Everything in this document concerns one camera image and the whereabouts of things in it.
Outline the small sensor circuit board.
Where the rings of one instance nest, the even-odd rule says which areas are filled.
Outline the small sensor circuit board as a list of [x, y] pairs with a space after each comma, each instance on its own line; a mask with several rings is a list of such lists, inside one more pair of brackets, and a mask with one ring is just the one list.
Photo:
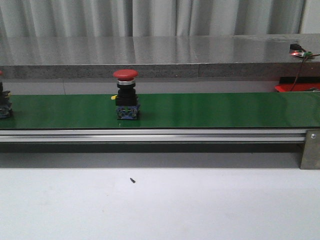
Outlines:
[[297, 43], [290, 44], [289, 53], [292, 56], [299, 57], [299, 58], [313, 56], [313, 53], [311, 51], [306, 51], [304, 48], [302, 48], [300, 44], [297, 44]]

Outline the red mushroom push button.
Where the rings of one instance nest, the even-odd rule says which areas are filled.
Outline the red mushroom push button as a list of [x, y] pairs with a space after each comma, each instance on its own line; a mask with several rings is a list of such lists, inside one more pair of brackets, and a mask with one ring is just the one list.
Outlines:
[[11, 91], [4, 91], [3, 83], [0, 82], [0, 118], [10, 118], [13, 115], [12, 102], [10, 101]]
[[140, 112], [139, 98], [136, 94], [135, 77], [138, 72], [133, 69], [120, 69], [113, 73], [117, 78], [117, 95], [111, 97], [115, 100], [118, 120], [136, 120]]

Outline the red plastic tray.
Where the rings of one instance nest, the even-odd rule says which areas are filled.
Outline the red plastic tray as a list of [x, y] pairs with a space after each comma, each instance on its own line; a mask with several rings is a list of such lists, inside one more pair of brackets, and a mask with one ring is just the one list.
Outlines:
[[275, 90], [284, 93], [284, 92], [320, 92], [319, 83], [297, 83], [295, 86], [293, 84], [284, 83], [278, 84], [275, 87]]

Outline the steel conveyor support bracket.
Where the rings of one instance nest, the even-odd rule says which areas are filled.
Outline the steel conveyor support bracket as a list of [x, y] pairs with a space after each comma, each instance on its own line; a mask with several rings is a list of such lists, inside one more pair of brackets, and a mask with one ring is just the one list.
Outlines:
[[300, 163], [301, 170], [320, 169], [320, 130], [308, 130]]

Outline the green conveyor belt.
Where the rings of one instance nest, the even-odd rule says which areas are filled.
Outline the green conveyor belt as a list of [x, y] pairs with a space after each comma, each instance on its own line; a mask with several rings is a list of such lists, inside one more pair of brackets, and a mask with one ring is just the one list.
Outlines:
[[317, 128], [317, 92], [140, 94], [139, 118], [119, 120], [109, 94], [14, 95], [2, 129]]

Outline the white curtain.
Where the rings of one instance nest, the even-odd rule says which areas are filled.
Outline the white curtain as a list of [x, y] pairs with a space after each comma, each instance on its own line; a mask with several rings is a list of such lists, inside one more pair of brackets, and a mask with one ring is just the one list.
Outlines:
[[2, 37], [315, 34], [317, 0], [3, 0]]

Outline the aluminium conveyor frame rail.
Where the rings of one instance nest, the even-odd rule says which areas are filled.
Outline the aluminium conveyor frame rail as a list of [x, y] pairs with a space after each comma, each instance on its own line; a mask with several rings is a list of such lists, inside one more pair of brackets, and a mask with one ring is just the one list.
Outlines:
[[304, 142], [306, 129], [42, 129], [1, 130], [2, 143]]

